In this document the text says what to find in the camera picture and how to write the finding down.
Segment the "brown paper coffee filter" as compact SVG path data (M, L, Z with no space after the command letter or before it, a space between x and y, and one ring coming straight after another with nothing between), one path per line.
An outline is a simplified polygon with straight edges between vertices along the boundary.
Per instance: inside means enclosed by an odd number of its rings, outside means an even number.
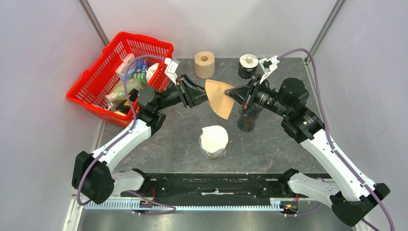
M211 79L205 81L204 89L210 107L219 117L225 120L228 120L234 105L234 100L227 96L225 91L232 88L232 85L221 81Z

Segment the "dark smoked plastic dripper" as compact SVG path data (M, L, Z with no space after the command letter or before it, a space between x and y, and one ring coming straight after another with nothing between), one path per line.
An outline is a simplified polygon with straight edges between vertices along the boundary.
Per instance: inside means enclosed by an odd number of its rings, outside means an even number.
M260 105L252 104L250 106L247 106L246 109L241 107L239 109L239 114L244 120L257 120L263 109L264 108Z

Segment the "white paper coffee filter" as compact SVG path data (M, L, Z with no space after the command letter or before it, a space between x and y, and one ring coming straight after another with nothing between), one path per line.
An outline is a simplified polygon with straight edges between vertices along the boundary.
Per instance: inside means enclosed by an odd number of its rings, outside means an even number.
M200 135L200 145L208 153L216 153L226 148L229 136L225 128L213 125L202 128Z

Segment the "clear glass dripper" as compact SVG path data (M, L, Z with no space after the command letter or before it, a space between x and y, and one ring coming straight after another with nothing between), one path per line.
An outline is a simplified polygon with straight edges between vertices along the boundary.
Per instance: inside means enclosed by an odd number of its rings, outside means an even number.
M201 148L201 152L209 159L211 160L217 160L219 159L221 156L226 156L227 155L227 151L226 149L220 149L217 150L216 152L208 152L204 149L203 147L203 143L200 140L200 148Z

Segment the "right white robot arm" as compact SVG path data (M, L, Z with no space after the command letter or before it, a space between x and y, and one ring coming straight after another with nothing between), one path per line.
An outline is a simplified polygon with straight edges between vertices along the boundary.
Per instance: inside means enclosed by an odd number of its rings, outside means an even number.
M244 109L258 105L281 116L284 132L309 151L334 181L325 183L289 169L279 177L282 196L305 195L330 207L341 222L353 227L390 193L386 184L365 176L326 133L322 120L306 106L309 92L303 81L287 78L274 90L252 78L225 94Z

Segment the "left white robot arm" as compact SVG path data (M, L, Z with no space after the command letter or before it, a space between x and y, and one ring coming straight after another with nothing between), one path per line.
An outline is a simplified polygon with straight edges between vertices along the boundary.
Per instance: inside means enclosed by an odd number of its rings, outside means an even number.
M150 193L148 176L138 169L114 173L113 170L133 149L149 139L162 126L166 115L161 109L182 103L187 108L208 100L205 89L195 84L186 74L163 92L146 85L138 91L140 108L136 117L118 135L92 153L80 152L75 158L72 186L77 190L77 202L81 196L95 204L104 203L111 195L134 191L138 196Z

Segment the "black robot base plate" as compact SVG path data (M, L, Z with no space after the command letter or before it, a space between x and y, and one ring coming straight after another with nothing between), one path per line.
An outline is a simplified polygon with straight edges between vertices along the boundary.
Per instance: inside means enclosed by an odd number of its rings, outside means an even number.
M273 173L147 173L136 190L173 206L267 205L271 198L295 198Z

